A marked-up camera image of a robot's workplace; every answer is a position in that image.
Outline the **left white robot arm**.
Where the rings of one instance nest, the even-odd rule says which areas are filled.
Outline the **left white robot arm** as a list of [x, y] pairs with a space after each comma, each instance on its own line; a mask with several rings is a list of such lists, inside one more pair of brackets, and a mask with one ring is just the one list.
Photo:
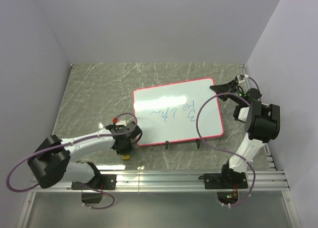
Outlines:
[[50, 188], [60, 181], [83, 183], [88, 189], [101, 188], [104, 179], [93, 162], [81, 162], [80, 158], [90, 152], [112, 149], [118, 155], [129, 155], [133, 144], [143, 135], [134, 121], [127, 125], [111, 124], [86, 136], [59, 139], [52, 135], [35, 151], [36, 156], [27, 164], [42, 189]]

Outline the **yellow bone-shaped eraser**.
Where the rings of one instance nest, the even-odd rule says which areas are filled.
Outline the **yellow bone-shaped eraser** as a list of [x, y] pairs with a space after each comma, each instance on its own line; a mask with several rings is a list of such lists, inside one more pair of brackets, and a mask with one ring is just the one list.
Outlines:
[[127, 161], [127, 160], [129, 160], [131, 158], [131, 156], [129, 155], [129, 154], [124, 154], [124, 155], [122, 155], [122, 159], [124, 160], [124, 161]]

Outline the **pink framed whiteboard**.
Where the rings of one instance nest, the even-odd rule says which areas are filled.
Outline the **pink framed whiteboard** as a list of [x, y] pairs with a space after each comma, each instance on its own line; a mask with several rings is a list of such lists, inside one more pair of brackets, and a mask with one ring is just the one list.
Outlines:
[[224, 134], [219, 101], [205, 77], [136, 89], [133, 108], [143, 135], [138, 145], [154, 146]]

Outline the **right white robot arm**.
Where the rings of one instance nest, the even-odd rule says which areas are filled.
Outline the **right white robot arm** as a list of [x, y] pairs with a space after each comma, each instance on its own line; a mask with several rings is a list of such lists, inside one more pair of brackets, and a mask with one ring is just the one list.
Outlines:
[[270, 140], [278, 137], [280, 132], [280, 106], [263, 104], [258, 88], [244, 91], [236, 78], [226, 84], [212, 85], [210, 89], [222, 101], [231, 99], [237, 106], [233, 117], [245, 123], [244, 139], [235, 155], [223, 164], [220, 173], [203, 175], [208, 189], [248, 188], [246, 171], [258, 151]]

